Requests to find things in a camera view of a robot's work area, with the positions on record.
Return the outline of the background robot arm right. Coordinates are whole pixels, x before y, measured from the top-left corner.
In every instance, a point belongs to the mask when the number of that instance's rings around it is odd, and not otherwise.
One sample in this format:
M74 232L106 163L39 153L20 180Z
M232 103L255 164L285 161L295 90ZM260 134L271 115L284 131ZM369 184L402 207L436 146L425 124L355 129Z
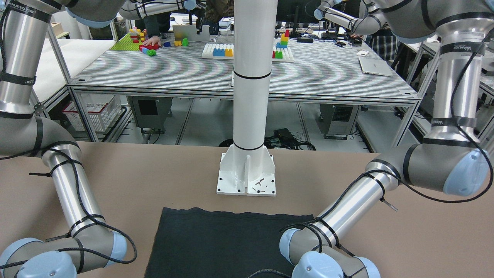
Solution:
M360 2L360 11L363 13L359 18L333 8L341 2L342 0L321 0L320 5L314 10L314 17L318 20L326 19L336 23L358 35L374 34L387 22L381 9L373 0Z

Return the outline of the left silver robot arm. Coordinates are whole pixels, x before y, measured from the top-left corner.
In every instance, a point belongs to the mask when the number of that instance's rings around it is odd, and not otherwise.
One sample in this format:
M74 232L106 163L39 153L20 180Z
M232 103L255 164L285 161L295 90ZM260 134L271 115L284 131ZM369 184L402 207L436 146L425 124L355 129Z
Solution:
M473 201L493 168L475 137L476 103L485 40L493 30L492 0L376 0L377 14L402 42L437 34L437 95L422 144L399 146L364 173L314 220L289 225L279 241L293 278L379 278L370 260L343 250L340 239L385 194L405 185Z

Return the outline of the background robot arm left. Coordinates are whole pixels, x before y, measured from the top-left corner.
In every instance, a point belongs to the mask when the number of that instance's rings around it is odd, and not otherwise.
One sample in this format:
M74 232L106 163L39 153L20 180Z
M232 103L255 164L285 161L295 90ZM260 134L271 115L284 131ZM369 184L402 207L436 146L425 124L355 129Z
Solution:
M205 0L153 0L137 2L127 0L118 11L120 16L128 20L139 20L145 17L178 10L194 10L205 8Z

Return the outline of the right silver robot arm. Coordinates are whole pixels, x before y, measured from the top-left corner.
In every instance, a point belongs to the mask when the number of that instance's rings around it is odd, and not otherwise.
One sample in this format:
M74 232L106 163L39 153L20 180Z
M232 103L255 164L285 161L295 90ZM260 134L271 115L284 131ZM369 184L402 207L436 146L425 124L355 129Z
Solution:
M8 0L1 18L1 158L39 157L50 171L69 226L60 239L21 239L1 255L4 278L62 278L125 260L128 235L105 223L91 192L81 150L56 122L35 116L32 86L52 14L104 27L123 0Z

